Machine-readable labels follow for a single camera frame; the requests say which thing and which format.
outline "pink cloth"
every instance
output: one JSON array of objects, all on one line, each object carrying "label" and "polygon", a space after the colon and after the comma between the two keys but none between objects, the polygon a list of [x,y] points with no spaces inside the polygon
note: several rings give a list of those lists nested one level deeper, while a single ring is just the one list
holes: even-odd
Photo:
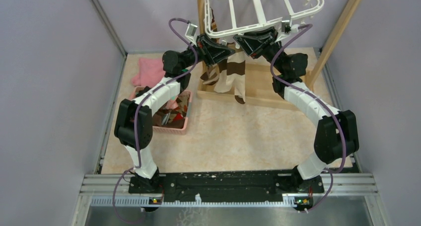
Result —
[{"label": "pink cloth", "polygon": [[165,75],[161,59],[139,58],[139,73],[131,79],[134,86],[154,87]]}]

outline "wall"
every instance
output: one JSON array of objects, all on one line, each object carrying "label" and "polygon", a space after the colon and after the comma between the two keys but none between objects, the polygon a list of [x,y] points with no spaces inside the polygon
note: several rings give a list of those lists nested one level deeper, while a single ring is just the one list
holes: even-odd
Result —
[{"label": "wall", "polygon": [[0,0],[0,225],[69,225],[122,56],[89,0]]},{"label": "wall", "polygon": [[419,0],[363,0],[329,59],[393,225],[419,225]]},{"label": "wall", "polygon": [[[250,0],[234,1],[235,7],[241,10],[236,13],[240,25],[257,23]],[[129,53],[185,49],[185,44],[168,28],[168,20],[182,17],[198,23],[197,0],[100,0],[100,2]],[[347,0],[325,0],[324,9],[312,20],[306,20],[307,23],[314,24],[312,30],[293,43],[292,47],[321,47],[346,2]],[[283,9],[279,6],[278,0],[263,0],[263,3],[266,4],[264,8],[268,19],[281,16]],[[231,23],[229,19],[220,18],[219,14],[228,10],[227,0],[216,2],[213,8],[220,30],[227,22]],[[183,24],[179,24],[178,27],[177,30],[185,32]]]}]

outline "pink basket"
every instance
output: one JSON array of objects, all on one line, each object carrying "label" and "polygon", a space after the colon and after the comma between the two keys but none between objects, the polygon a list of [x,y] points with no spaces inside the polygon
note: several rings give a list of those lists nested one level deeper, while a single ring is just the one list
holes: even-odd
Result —
[{"label": "pink basket", "polygon": [[[132,100],[136,96],[136,92],[139,90],[143,90],[144,87],[136,86],[133,92],[129,96],[129,100]],[[184,121],[183,128],[163,128],[163,127],[157,127],[153,126],[153,130],[158,133],[169,133],[169,134],[177,134],[177,135],[185,135],[187,133],[187,123],[189,121],[190,111],[192,109],[192,101],[193,101],[193,93],[189,90],[185,90],[184,92],[180,93],[180,95],[189,94],[189,104],[187,105],[187,113],[186,113],[186,119]]]}]

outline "wooden base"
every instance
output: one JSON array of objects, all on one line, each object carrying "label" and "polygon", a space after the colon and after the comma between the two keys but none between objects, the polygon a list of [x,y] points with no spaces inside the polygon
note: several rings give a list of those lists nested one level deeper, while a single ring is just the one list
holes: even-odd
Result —
[{"label": "wooden base", "polygon": [[[310,76],[310,71],[307,71],[307,74],[302,77],[303,81],[308,76]],[[269,66],[246,63],[246,104],[298,110],[293,104],[283,100],[274,92],[272,82]],[[204,85],[203,81],[200,80],[197,96],[202,99],[236,102],[234,99],[234,87],[229,92],[216,93],[213,90],[214,86]]]}]

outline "cable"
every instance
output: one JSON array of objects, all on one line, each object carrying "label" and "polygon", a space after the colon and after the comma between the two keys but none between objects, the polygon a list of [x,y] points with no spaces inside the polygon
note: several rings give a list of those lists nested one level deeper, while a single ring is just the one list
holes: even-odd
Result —
[{"label": "cable", "polygon": [[[169,81],[167,81],[165,84],[169,84],[169,83],[171,83],[171,82],[174,82],[174,81],[176,81],[177,79],[179,79],[179,78],[182,78],[182,77],[184,77],[184,76],[186,76],[186,75],[188,75],[195,67],[196,67],[196,64],[197,64],[197,62],[198,62],[198,53],[196,52],[196,50],[195,50],[195,48],[193,48],[193,46],[192,46],[192,44],[190,44],[190,42],[188,42],[184,37],[182,37],[173,27],[172,27],[172,25],[171,25],[171,23],[173,22],[173,21],[180,21],[180,22],[184,22],[184,23],[186,23],[186,24],[189,24],[190,22],[189,21],[187,21],[186,19],[182,19],[182,18],[172,18],[172,19],[170,19],[169,21],[168,21],[168,25],[169,25],[169,27],[170,27],[170,29],[171,29],[171,31],[173,31],[174,32],[174,34],[176,35],[176,36],[178,36],[178,38],[180,38],[184,43],[186,43],[188,46],[189,46],[189,48],[193,51],[193,54],[195,55],[195,62],[194,62],[194,64],[193,64],[193,66],[188,70],[188,71],[186,71],[186,72],[184,72],[184,73],[182,73],[181,75],[179,75],[179,76],[177,76],[177,77],[175,77],[175,78],[172,78],[172,79],[170,79]],[[157,88],[155,88],[153,91],[152,91],[152,93],[155,93],[156,91],[158,91],[160,88],[162,88],[162,87],[164,87],[165,86],[165,84],[161,84],[160,86],[158,86]],[[134,131],[135,131],[135,145],[136,145],[136,151],[138,152],[138,158],[139,158],[139,166],[135,166],[135,167],[132,167],[132,168],[130,168],[130,169],[127,169],[127,170],[125,170],[124,172],[123,172],[123,174],[120,176],[120,178],[117,180],[117,183],[116,183],[116,186],[114,187],[114,191],[113,191],[113,209],[114,209],[114,213],[116,214],[116,216],[117,216],[117,218],[118,219],[120,219],[121,221],[123,221],[123,222],[125,222],[125,223],[127,223],[127,224],[139,224],[139,223],[141,223],[143,220],[144,220],[144,217],[143,218],[141,218],[141,219],[139,219],[139,220],[136,220],[136,221],[127,221],[127,220],[125,220],[124,218],[122,218],[120,215],[119,215],[119,213],[117,212],[117,207],[116,207],[116,192],[117,192],[117,187],[119,186],[119,184],[120,184],[120,182],[121,182],[121,180],[124,178],[124,176],[125,175],[127,175],[127,173],[129,173],[131,170],[135,170],[135,169],[139,169],[139,168],[141,168],[141,166],[142,166],[142,162],[141,162],[141,157],[140,157],[140,147],[139,147],[139,136],[138,136],[138,114],[139,114],[139,110],[140,110],[140,108],[142,107],[142,105],[146,102],[146,100],[148,100],[150,97],[151,97],[152,95],[150,94],[150,93],[148,93],[147,95],[146,95],[146,97],[139,103],[139,105],[138,105],[138,107],[136,108],[136,112],[135,112],[135,123],[134,123],[134,125],[135,125],[135,129],[134,129]]]},{"label": "cable", "polygon": [[339,130],[339,136],[341,137],[341,143],[342,143],[342,162],[340,167],[338,168],[338,170],[336,171],[332,171],[330,169],[325,168],[325,170],[330,174],[331,177],[331,183],[329,186],[329,189],[326,191],[325,195],[309,210],[306,209],[306,212],[312,211],[314,210],[316,207],[318,207],[320,205],[320,203],[322,203],[325,198],[328,196],[328,194],[331,192],[332,190],[332,186],[333,186],[333,174],[334,173],[339,173],[342,171],[342,169],[344,168],[345,165],[345,159],[347,158],[347,145],[345,143],[345,136],[344,136],[344,132],[342,131],[341,125],[339,124],[338,119],[336,118],[336,116],[334,115],[334,113],[330,110],[330,108],[321,100],[319,99],[316,95],[314,95],[313,93],[310,93],[308,91],[305,91],[302,88],[296,87],[288,82],[286,82],[285,80],[279,78],[275,72],[274,72],[274,65],[275,65],[275,61],[277,60],[277,58],[279,57],[279,55],[285,50],[285,48],[287,46],[289,46],[292,42],[294,42],[296,39],[298,39],[300,36],[302,36],[305,32],[307,32],[311,27],[313,27],[313,24],[305,24],[302,26],[299,26],[298,29],[304,29],[301,32],[299,32],[297,35],[295,35],[294,37],[291,38],[291,40],[289,40],[285,45],[283,45],[281,47],[281,49],[275,54],[275,56],[273,57],[272,61],[271,61],[271,74],[273,75],[273,77],[280,81],[281,83],[295,89],[298,90],[300,92],[303,92],[307,95],[309,95],[310,97],[314,98],[332,117],[333,121],[335,122],[336,127]]}]

